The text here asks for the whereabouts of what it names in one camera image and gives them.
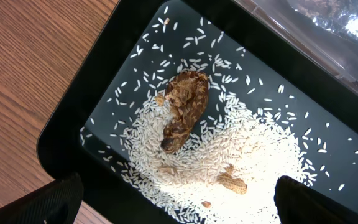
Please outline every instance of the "black object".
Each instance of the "black object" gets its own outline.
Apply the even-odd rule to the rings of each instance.
[[[358,96],[234,2],[184,2],[358,133]],[[174,221],[84,151],[78,130],[161,3],[159,0],[123,0],[116,6],[37,145],[40,163],[52,177],[57,179],[78,172],[84,183],[84,201],[117,224]]]
[[[0,208],[0,223],[72,224],[80,209],[83,191],[78,174],[55,180]]]
[[[358,214],[291,177],[277,180],[274,202],[282,224],[358,224]]]

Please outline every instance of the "wood grain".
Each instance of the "wood grain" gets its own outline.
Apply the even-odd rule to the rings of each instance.
[[[0,207],[51,182],[35,145],[117,0],[0,0]],[[83,203],[76,223],[109,223]]]

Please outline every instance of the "clear plastic container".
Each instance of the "clear plastic container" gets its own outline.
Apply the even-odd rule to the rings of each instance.
[[[330,32],[316,22],[317,17],[311,19],[313,16],[297,12],[292,0],[236,2],[358,94],[358,39],[352,41],[351,34],[343,38]]]

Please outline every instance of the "wooden table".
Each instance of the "wooden table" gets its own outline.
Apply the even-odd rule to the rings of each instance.
[[[117,0],[0,0],[0,207],[51,182],[35,145]],[[77,223],[109,223],[83,203]]]

